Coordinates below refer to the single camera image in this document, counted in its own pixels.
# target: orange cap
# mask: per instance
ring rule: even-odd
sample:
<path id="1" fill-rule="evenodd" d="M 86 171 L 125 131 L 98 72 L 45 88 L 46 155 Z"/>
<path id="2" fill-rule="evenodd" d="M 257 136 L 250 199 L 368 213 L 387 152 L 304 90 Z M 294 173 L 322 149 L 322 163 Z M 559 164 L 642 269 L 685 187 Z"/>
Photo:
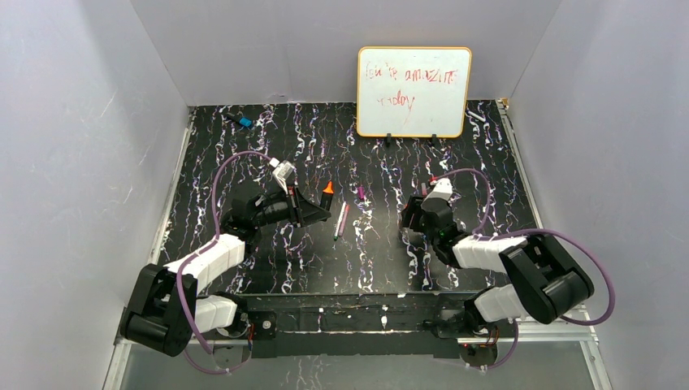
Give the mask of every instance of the orange cap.
<path id="1" fill-rule="evenodd" d="M 328 181 L 327 182 L 327 187 L 323 190 L 324 193 L 333 193 L 332 192 L 332 182 Z"/>

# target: whiteboard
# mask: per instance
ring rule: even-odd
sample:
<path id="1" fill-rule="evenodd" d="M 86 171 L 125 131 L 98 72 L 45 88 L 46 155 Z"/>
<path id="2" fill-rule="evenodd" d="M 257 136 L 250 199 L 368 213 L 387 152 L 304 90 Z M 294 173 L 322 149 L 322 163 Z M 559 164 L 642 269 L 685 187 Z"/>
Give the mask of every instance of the whiteboard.
<path id="1" fill-rule="evenodd" d="M 363 47 L 357 132 L 363 137 L 459 137 L 470 69 L 466 47 Z"/>

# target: whiteboard frame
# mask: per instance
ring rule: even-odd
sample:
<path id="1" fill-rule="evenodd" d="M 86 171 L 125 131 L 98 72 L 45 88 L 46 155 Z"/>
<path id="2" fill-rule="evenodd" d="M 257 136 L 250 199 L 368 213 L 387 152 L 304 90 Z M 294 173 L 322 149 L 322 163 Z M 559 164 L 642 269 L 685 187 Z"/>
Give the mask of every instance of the whiteboard frame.
<path id="1" fill-rule="evenodd" d="M 464 113 L 466 112 L 466 100 L 469 95 L 469 78 L 471 75 L 471 60 L 473 57 L 473 53 L 471 53 L 471 49 L 465 46 L 364 46 L 359 50 L 359 54 L 357 55 L 357 134 L 360 137 L 387 137 L 388 134 L 361 134 L 359 132 L 359 90 L 361 87 L 361 82 L 362 82 L 362 51 L 366 49 L 394 49 L 394 50 L 466 50 L 469 52 L 469 69 L 467 70 L 466 74 L 466 86 L 464 89 L 464 106 L 461 109 L 461 112 Z M 466 115 L 461 116 L 461 123 L 459 124 L 459 132 L 457 132 L 456 136 L 437 136 L 438 138 L 457 138 L 462 134 L 462 130 L 464 129 L 464 117 Z M 392 137 L 395 138 L 431 138 L 433 137 L 433 134 L 421 134 L 421 135 L 416 135 L 416 134 L 390 134 Z"/>

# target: black table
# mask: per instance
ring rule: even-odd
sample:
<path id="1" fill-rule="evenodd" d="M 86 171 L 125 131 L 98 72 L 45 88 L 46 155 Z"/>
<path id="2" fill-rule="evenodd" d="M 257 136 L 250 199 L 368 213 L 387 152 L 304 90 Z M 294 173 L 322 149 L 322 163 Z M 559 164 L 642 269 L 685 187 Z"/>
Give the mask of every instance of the black table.
<path id="1" fill-rule="evenodd" d="M 182 258 L 212 238 L 210 186 L 216 168 L 230 155 L 252 149 L 292 162 L 302 193 L 316 202 L 332 180 L 335 218 L 303 229 L 286 223 L 263 228 L 256 252 L 214 281 L 211 292 L 467 292 L 503 284 L 504 276 L 493 272 L 446 267 L 420 237 L 401 234 L 397 225 L 408 197 L 422 182 L 473 167 L 492 183 L 495 203 L 486 233 L 535 227 L 497 104 L 471 101 L 467 108 L 487 122 L 467 117 L 461 136 L 441 139 L 437 146 L 426 139 L 395 139 L 389 147 L 382 139 L 357 134 L 353 103 L 196 108 L 159 262 Z M 255 119 L 256 125 L 241 128 L 227 113 Z M 274 186 L 270 173 L 256 157 L 240 159 L 220 181 L 221 205 L 232 196 L 234 184 L 244 180 Z M 457 175 L 452 182 L 455 218 L 470 230 L 478 224 L 485 189 L 472 175 Z M 358 200 L 359 185 L 366 189 L 365 201 Z M 334 242 L 342 202 L 350 204 L 348 225 Z"/>

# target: robotic arm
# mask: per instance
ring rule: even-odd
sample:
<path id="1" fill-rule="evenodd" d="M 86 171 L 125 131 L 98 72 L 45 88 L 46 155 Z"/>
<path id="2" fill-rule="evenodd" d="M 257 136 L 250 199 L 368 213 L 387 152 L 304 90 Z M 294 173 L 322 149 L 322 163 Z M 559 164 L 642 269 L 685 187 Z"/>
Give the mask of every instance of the robotic arm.
<path id="1" fill-rule="evenodd" d="M 234 327 L 246 323 L 244 300 L 224 292 L 197 299 L 210 282 L 228 269 L 242 263 L 260 240 L 262 226 L 289 221 L 302 228 L 330 218 L 331 184 L 323 190 L 319 205 L 306 199 L 296 183 L 288 184 L 294 167 L 289 162 L 277 164 L 273 176 L 280 190 L 257 195 L 249 188 L 238 188 L 232 209 L 221 220 L 221 234 L 215 245 L 204 253 L 191 253 L 165 266 L 145 266 L 136 281 L 129 304 L 119 325 L 119 333 L 132 341 L 159 352 L 176 356 L 186 348 L 192 329 L 184 316 L 180 299 L 185 299 L 200 332 Z M 184 297 L 177 292 L 176 273 L 191 256 L 193 262 L 182 276 Z M 235 321 L 240 315 L 242 321 Z"/>
<path id="2" fill-rule="evenodd" d="M 527 315 L 548 324 L 593 295 L 591 279 L 554 236 L 472 236 L 453 221 L 449 180 L 433 184 L 427 195 L 409 199 L 401 227 L 424 234 L 442 263 L 502 272 L 512 284 L 487 288 L 465 301 L 460 313 L 427 321 L 426 327 L 471 332 L 501 319 Z"/>

